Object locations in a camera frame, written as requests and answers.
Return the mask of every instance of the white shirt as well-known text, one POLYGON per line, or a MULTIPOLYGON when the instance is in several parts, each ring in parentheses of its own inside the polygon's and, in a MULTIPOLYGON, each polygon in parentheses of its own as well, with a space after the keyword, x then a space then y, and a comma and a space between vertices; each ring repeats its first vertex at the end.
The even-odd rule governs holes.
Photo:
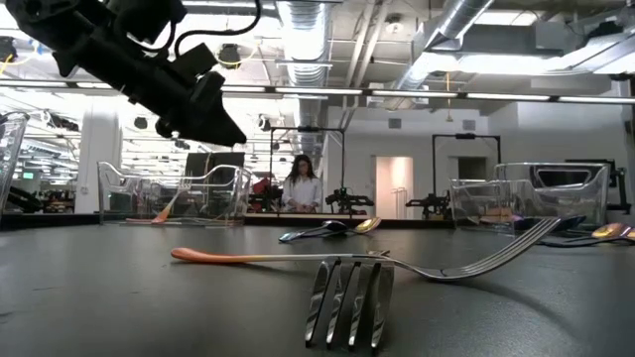
POLYGON ((283 190, 282 200, 285 203, 285 210, 294 208, 289 204, 290 200, 294 200, 303 205, 311 205, 315 202, 317 203, 316 212, 321 211, 321 181, 319 178, 298 178, 294 184, 291 184, 291 180, 287 178, 283 190))

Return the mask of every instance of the woman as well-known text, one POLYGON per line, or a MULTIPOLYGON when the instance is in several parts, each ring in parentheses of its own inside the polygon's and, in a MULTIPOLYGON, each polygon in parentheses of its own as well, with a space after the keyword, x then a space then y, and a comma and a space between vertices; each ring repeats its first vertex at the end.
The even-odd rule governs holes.
POLYGON ((314 174, 311 159, 298 155, 285 180, 282 201, 287 212, 314 213, 321 206, 321 181, 314 174))

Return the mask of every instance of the white door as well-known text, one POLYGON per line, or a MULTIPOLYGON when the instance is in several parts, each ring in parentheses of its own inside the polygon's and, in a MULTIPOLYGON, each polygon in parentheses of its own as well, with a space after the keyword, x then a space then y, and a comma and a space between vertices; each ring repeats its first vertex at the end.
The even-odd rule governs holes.
POLYGON ((383 219, 413 219, 406 203, 413 198, 413 158, 374 157, 375 215, 383 219))

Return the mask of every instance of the clear plastic bin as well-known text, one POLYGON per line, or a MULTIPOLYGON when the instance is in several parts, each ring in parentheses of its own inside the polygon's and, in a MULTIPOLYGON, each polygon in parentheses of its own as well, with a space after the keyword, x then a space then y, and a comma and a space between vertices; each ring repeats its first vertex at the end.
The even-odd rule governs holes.
POLYGON ((515 234, 546 217, 571 227, 605 223, 610 167, 603 164, 504 164, 494 179, 452 179, 457 227, 487 227, 515 234))
POLYGON ((13 172, 18 163, 18 154, 22 139, 27 129, 29 115, 26 113, 8 113, 0 116, 0 157, 2 166, 0 167, 0 218, 9 195, 13 172))
POLYGON ((102 224, 151 224, 171 201, 163 224, 235 225, 247 211, 252 173, 243 168, 219 165, 204 177, 150 176, 103 162, 98 169, 102 224))
POLYGON ((527 217, 583 216, 582 225, 606 223, 610 166, 606 164, 503 164, 494 179, 523 181, 522 213, 527 217))

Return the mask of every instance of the cable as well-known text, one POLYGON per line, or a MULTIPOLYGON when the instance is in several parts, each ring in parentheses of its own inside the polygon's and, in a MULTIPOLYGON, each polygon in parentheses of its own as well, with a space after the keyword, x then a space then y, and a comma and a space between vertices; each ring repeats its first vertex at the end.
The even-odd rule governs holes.
POLYGON ((245 61, 248 61, 248 60, 253 59, 253 58, 254 58, 254 56, 256 55, 256 52, 258 52, 258 48, 260 48, 260 43, 256 44, 256 45, 253 47, 253 50, 251 51, 251 54, 250 54, 247 58, 245 58, 245 59, 241 59, 241 60, 238 60, 238 61, 234 61, 234 62, 227 62, 227 61, 221 60, 221 59, 218 57, 218 54, 216 54, 216 61, 217 61, 218 63, 225 64, 225 65, 239 65, 239 64, 242 64, 242 63, 243 63, 243 62, 245 62, 245 61))
POLYGON ((29 60, 32 60, 35 56, 38 55, 38 45, 37 42, 33 41, 33 53, 28 56, 25 59, 22 59, 20 61, 17 62, 10 62, 10 60, 13 58, 13 54, 10 54, 7 59, 5 59, 4 63, 2 63, 2 67, 0 68, 0 75, 2 75, 2 73, 4 73, 5 69, 7 68, 8 65, 21 65, 24 64, 26 62, 28 62, 29 60))
MULTIPOLYGON (((131 40, 128 38, 128 35, 124 29, 124 24, 128 18, 131 18, 133 16, 133 14, 134 14, 133 11, 128 10, 122 14, 119 14, 119 16, 117 16, 117 19, 115 20, 114 32, 117 38, 119 38, 119 40, 122 43, 127 43, 128 40, 131 40)), ((131 41, 135 46, 140 48, 142 51, 159 54, 159 53, 164 53, 170 49, 170 46, 174 43, 176 36, 177 36, 177 23, 174 21, 171 21, 170 22, 170 36, 168 37, 168 41, 162 47, 158 49, 153 49, 153 48, 146 47, 143 44, 140 44, 136 41, 133 41, 133 40, 131 41)))
POLYGON ((245 28, 242 28, 240 30, 223 30, 223 31, 192 30, 192 31, 186 31, 182 33, 177 39, 177 42, 175 43, 175 55, 177 55, 177 58, 181 56, 181 51, 179 50, 179 48, 181 47, 181 43, 190 36, 196 36, 196 35, 238 36, 238 35, 246 34, 250 32, 251 30, 253 30, 256 27, 256 25, 258 25, 258 23, 260 22, 260 16, 262 14, 262 4, 260 3, 260 0, 254 0, 254 3, 256 4, 256 15, 254 17, 254 21, 245 28))

